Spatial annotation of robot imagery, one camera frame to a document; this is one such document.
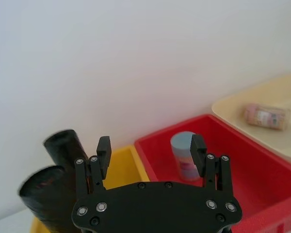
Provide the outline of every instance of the black tube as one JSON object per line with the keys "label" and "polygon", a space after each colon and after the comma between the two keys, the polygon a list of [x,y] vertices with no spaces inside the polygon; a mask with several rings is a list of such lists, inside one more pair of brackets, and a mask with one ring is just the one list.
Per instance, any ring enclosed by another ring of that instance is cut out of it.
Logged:
{"label": "black tube", "polygon": [[77,158],[87,159],[74,130],[64,130],[53,134],[44,141],[44,147],[54,163],[63,166],[66,171],[75,169],[74,161]]}
{"label": "black tube", "polygon": [[50,166],[29,177],[18,194],[51,233],[81,233],[71,221],[75,185],[75,173]]}

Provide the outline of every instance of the beige tray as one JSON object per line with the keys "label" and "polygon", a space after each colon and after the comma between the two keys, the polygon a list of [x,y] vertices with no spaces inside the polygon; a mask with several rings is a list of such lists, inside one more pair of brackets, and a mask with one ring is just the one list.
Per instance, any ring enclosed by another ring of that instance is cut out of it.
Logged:
{"label": "beige tray", "polygon": [[243,112],[248,103],[291,109],[291,75],[273,79],[216,102],[212,111],[232,127],[291,162],[291,119],[285,131],[248,125]]}

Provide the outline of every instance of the black object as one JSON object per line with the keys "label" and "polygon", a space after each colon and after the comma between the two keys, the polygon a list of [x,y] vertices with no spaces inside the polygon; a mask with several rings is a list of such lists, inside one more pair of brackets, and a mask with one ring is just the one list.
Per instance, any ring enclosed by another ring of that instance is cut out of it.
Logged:
{"label": "black object", "polygon": [[[102,140],[103,151],[108,151],[107,141]],[[108,157],[77,159],[73,223],[87,233],[231,233],[242,209],[233,197],[230,159],[207,155],[200,135],[192,136],[191,154],[204,177],[203,187],[141,182],[105,190],[102,165]]]}
{"label": "black object", "polygon": [[75,173],[67,173],[61,166],[47,167],[29,177],[18,194],[51,233],[81,232],[71,222]]}
{"label": "black object", "polygon": [[57,132],[44,141],[44,146],[54,163],[65,170],[74,170],[76,158],[87,159],[83,147],[74,130]]}

